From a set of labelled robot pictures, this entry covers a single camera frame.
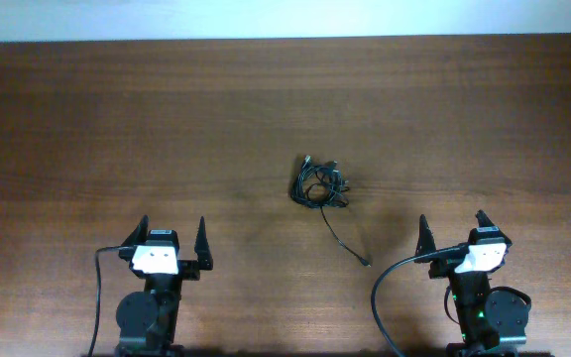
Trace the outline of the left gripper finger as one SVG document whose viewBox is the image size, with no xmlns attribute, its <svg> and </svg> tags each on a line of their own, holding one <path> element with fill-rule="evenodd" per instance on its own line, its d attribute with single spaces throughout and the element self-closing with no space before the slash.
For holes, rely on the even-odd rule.
<svg viewBox="0 0 571 357">
<path fill-rule="evenodd" d="M 121 247 L 133 247 L 146 242 L 148 236 L 149 216 L 144 215 L 134 231 L 123 241 Z"/>
<path fill-rule="evenodd" d="M 207 240 L 204 217 L 201 217 L 199 221 L 194 252 L 197 257 L 197 264 L 199 269 L 204 271 L 211 271 L 213 269 L 213 258 Z"/>
</svg>

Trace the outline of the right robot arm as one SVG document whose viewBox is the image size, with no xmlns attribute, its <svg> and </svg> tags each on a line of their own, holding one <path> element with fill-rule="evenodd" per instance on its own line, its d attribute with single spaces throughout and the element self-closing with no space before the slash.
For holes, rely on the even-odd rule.
<svg viewBox="0 0 571 357">
<path fill-rule="evenodd" d="M 515 356 L 526 343 L 531 298 L 510 287 L 492 287 L 489 274 L 505 264 L 512 240 L 480 210 L 478 226 L 466 242 L 438 249 L 424 215 L 419 217 L 415 249 L 418 264 L 431 279 L 449 282 L 462 341 L 446 347 L 448 356 Z"/>
</svg>

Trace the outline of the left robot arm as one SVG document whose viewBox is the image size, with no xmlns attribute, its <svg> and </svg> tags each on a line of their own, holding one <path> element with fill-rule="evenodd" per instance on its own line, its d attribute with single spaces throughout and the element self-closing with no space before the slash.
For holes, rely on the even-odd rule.
<svg viewBox="0 0 571 357">
<path fill-rule="evenodd" d="M 204 220 L 198 224 L 194 252 L 194 260 L 181 259 L 177 233 L 151 229 L 148 216 L 123 241 L 118 256 L 145 285 L 123 297 L 116 308 L 117 356 L 184 355 L 183 347 L 174 343 L 182 283 L 198 281 L 201 272 L 213 269 Z"/>
</svg>

